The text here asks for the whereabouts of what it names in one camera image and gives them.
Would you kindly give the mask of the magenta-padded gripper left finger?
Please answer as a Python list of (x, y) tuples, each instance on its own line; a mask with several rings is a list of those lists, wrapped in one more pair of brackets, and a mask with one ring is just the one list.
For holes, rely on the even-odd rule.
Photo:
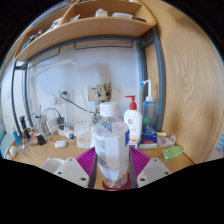
[(54, 174), (84, 188), (93, 189), (97, 173), (97, 156), (92, 147), (77, 158), (68, 158)]

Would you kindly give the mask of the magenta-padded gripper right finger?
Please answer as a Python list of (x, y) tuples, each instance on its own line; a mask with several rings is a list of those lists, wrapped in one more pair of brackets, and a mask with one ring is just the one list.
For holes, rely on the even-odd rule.
[(133, 147), (130, 150), (130, 181), (132, 188), (140, 188), (171, 174), (159, 158), (149, 158)]

